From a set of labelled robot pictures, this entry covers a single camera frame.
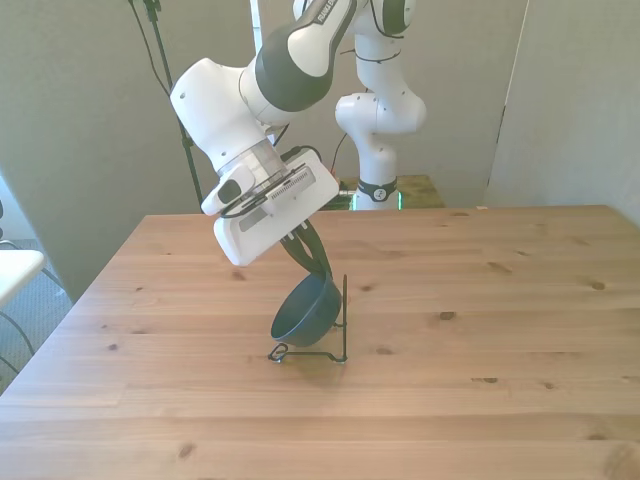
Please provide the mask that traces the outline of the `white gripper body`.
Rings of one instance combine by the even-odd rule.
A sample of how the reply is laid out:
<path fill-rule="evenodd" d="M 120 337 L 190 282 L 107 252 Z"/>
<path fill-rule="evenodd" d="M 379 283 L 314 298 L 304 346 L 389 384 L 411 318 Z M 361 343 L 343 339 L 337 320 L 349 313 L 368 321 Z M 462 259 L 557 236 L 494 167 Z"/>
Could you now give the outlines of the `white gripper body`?
<path fill-rule="evenodd" d="M 215 237 L 233 265 L 252 263 L 339 193 L 337 181 L 311 149 L 290 160 L 287 169 L 284 180 L 248 213 L 214 222 Z"/>

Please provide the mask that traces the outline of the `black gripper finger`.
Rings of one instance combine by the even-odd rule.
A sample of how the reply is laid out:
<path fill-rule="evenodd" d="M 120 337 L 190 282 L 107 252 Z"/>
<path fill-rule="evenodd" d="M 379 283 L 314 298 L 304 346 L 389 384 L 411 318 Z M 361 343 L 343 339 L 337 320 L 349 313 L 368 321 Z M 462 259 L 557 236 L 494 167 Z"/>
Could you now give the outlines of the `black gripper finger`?
<path fill-rule="evenodd" d="M 325 274 L 328 277 L 332 278 L 333 273 L 326 254 L 326 250 L 319 234 L 310 221 L 305 221 L 301 225 L 299 236 L 306 245 L 308 251 L 311 253 L 311 257 L 319 264 L 320 268 L 325 272 Z"/>
<path fill-rule="evenodd" d="M 324 275 L 324 268 L 305 249 L 303 242 L 297 235 L 291 233 L 281 240 L 281 244 L 288 255 L 310 274 Z"/>

